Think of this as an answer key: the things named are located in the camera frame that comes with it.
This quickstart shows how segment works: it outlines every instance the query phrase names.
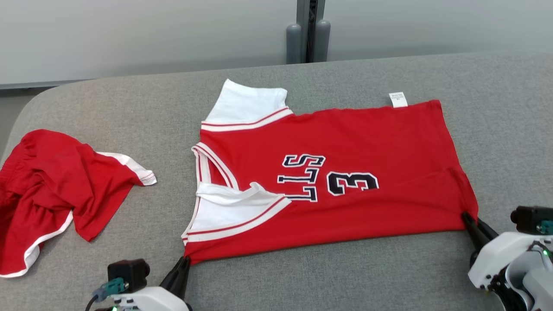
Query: white tag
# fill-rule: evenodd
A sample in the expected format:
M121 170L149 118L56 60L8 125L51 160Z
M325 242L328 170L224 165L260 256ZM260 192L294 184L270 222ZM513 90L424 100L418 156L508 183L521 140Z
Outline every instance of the white tag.
M390 99L392 100L394 108L407 107L407 100L403 92L390 93Z

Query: connector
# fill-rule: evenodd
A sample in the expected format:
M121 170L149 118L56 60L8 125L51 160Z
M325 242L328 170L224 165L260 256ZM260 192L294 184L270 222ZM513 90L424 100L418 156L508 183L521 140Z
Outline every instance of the connector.
M96 302L106 300L110 295L120 294L129 287L128 283L125 283L123 278L115 278L107 283L102 284L97 290L92 293L92 296L98 296Z
M553 209L543 206L519 206L511 213L517 231L534 235L553 233Z

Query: gray wall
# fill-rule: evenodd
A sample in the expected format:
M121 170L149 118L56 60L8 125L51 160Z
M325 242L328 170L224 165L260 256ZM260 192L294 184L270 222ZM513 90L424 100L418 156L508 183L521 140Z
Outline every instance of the gray wall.
M296 0L0 0L0 85L286 63Z
M328 60L484 50L553 53L551 0L326 0Z

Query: gray fabric surface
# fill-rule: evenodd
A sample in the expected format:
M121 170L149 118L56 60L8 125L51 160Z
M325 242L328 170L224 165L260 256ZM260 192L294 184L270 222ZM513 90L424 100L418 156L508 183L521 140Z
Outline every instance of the gray fabric surface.
M93 243L70 226L23 277L0 279L2 310L80 310L106 266L145 258L157 285L182 255L194 206L190 147L226 78L287 89L295 113L438 98L480 217L513 231L519 204L553 206L553 56L465 54L131 76L46 91L19 116L7 151L37 128L131 156L158 184L135 187ZM390 211L393 221L395 211ZM187 301L204 310L502 310L473 288L465 232L334 243L194 266Z

